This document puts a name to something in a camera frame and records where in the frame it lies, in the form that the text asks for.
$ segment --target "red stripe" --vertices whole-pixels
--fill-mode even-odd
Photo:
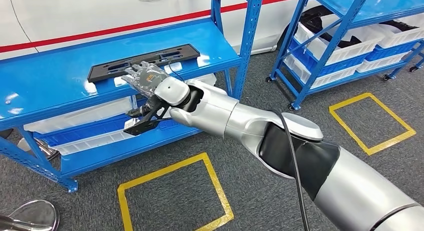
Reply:
[[[267,4],[272,4],[272,3],[281,2],[281,1],[284,1],[284,0],[262,0],[262,4],[267,5]],[[248,7],[247,2],[239,3],[239,4],[221,7],[221,12],[226,13],[226,12],[231,12],[235,10],[246,9],[247,7]],[[168,24],[168,23],[173,23],[173,22],[178,22],[183,20],[205,17],[205,16],[209,16],[210,14],[211,14],[211,10],[209,9],[209,10],[192,12],[192,13],[187,13],[183,15],[173,16],[173,17],[157,19],[153,21],[131,24],[131,25],[122,26],[122,27],[108,28],[108,29],[94,31],[94,32],[86,32],[86,33],[81,33],[81,34],[76,34],[71,36],[65,36],[65,37],[58,37],[58,38],[52,38],[52,39],[46,39],[46,40],[40,40],[40,41],[34,41],[34,42],[26,42],[26,43],[0,46],[0,53],[46,46],[46,45],[53,45],[53,44],[64,43],[64,42],[75,41],[75,40],[82,40],[82,39],[87,39],[87,38],[92,38],[97,36],[103,36],[103,35],[110,35],[110,34],[130,31],[130,30],[151,27],[151,26],[157,26],[157,25],[163,25],[163,24]]]

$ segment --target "black cable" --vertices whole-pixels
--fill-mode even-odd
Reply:
[[[295,153],[295,147],[293,146],[292,135],[289,132],[289,128],[287,126],[286,120],[284,119],[283,115],[280,112],[277,112],[275,110],[269,110],[269,111],[275,113],[281,119],[281,123],[284,127],[284,132],[287,135],[288,143],[290,145],[291,159],[293,160],[294,179],[296,180],[297,197],[299,198],[300,214],[302,215],[303,228],[305,231],[309,231],[308,217],[306,215],[304,196],[302,193],[302,183],[301,183],[301,178],[299,175],[298,161],[296,159],[296,153]]]
[[[179,77],[179,79],[181,80],[181,81],[183,81],[183,82],[185,82],[185,80],[184,80],[184,78],[182,78],[177,72],[175,72],[174,70],[172,70],[172,67],[171,67],[171,61],[169,61],[168,62],[168,67],[169,67],[169,69],[174,73],[174,74],[176,74],[178,77]]]

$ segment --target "blue plastic bin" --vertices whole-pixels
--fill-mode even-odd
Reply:
[[[290,46],[288,47],[288,50],[291,51],[299,45],[301,44],[293,37],[291,38],[291,42],[290,42]],[[308,49],[306,49],[305,52],[304,51],[305,51],[305,47],[300,47],[292,53],[300,62],[302,62],[303,65],[305,65],[305,67],[310,72],[312,72],[312,70],[317,65],[319,60],[316,57],[314,57],[314,55]],[[352,57],[349,59],[342,60],[340,62],[336,62],[330,65],[324,66],[321,69],[321,72],[318,74],[318,77],[328,75],[340,70],[344,70],[355,65],[359,65],[364,61],[365,57],[368,56],[369,54],[370,53],[365,53],[356,57]]]
[[[45,134],[34,132],[34,138],[43,140],[49,146],[54,147],[77,140],[122,130],[124,129],[125,122],[129,119],[130,117],[127,115],[121,114],[101,121],[86,123]],[[165,120],[159,123],[159,129],[166,130],[177,125],[178,123],[173,119]]]
[[[375,46],[374,50],[365,57],[365,59],[367,61],[375,61],[375,60],[379,60],[382,58],[386,58],[386,57],[390,57],[393,55],[399,55],[399,54],[403,54],[406,52],[411,51],[411,49],[420,41],[419,40],[414,40],[412,42],[407,42],[407,43],[403,43],[400,45],[396,45],[393,47],[389,47],[389,48],[382,48],[380,46]]]

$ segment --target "white plastic bin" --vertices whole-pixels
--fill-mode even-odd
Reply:
[[[103,133],[93,137],[80,139],[73,142],[64,143],[50,148],[59,151],[59,153],[64,156],[134,137],[136,136],[125,133],[122,129],[113,132]]]
[[[375,30],[384,34],[383,40],[378,42],[378,45],[384,49],[412,42],[424,38],[424,13],[395,19],[395,21],[403,22],[410,26],[416,26],[408,31],[400,31],[396,27],[386,24],[376,24]]]
[[[401,54],[396,54],[393,56],[389,56],[389,57],[385,57],[385,58],[381,58],[381,59],[377,59],[375,61],[367,61],[366,59],[363,61],[363,64],[361,64],[358,68],[357,71],[359,73],[364,73],[364,72],[368,72],[371,70],[375,70],[384,66],[389,66],[389,65],[393,65],[396,63],[399,63],[401,61],[401,59],[407,55],[409,52],[404,52]]]
[[[284,63],[297,74],[297,76],[304,84],[306,84],[309,77],[311,76],[311,72],[305,67],[305,65],[303,65],[302,62],[299,61],[299,59],[290,54],[285,58]],[[355,70],[359,66],[361,66],[361,64],[348,67],[337,72],[329,73],[321,77],[317,77],[310,88],[315,89],[320,86],[332,83],[334,81],[349,77],[355,73]]]
[[[133,100],[135,100],[133,96],[120,98],[59,116],[25,124],[23,128],[27,131],[46,134],[57,130],[63,130],[78,125],[108,119],[136,108],[137,104],[135,104]]]
[[[325,28],[335,22],[337,19],[338,17],[335,14],[322,16],[322,26]],[[329,33],[331,36],[334,36],[338,27],[338,25],[336,27],[333,27],[327,33]],[[303,24],[299,22],[297,25],[297,32],[294,35],[294,38],[299,43],[303,43],[314,35],[315,34],[312,31],[307,29]],[[347,31],[346,35],[343,37],[342,40],[350,41],[352,36],[356,36],[359,40],[361,40],[361,43],[345,48],[336,47],[334,52],[328,59],[326,65],[331,65],[343,60],[347,60],[359,55],[372,52],[373,49],[376,47],[377,43],[384,38],[384,35],[379,32],[378,29],[372,28],[372,25],[350,29]],[[319,60],[324,54],[328,43],[329,42],[325,39],[318,37],[312,40],[309,44],[307,44],[306,47],[309,51],[312,52],[313,56]]]
[[[217,82],[217,77],[213,73],[202,75],[200,77],[193,78],[194,80],[202,81],[205,84],[214,86]]]

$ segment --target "caster wheel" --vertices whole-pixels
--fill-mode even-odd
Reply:
[[[387,81],[387,80],[390,80],[391,78],[387,75],[387,74],[385,74],[384,76],[383,76],[383,80],[384,81]]]
[[[417,66],[413,66],[413,67],[411,67],[409,69],[410,72],[414,72],[415,70],[418,70],[418,67]]]
[[[292,104],[289,104],[289,105],[288,105],[288,110],[290,110],[290,111],[295,111],[295,108],[292,106]]]
[[[273,79],[270,76],[265,78],[265,82],[267,82],[267,83],[271,83],[272,81],[273,81]]]

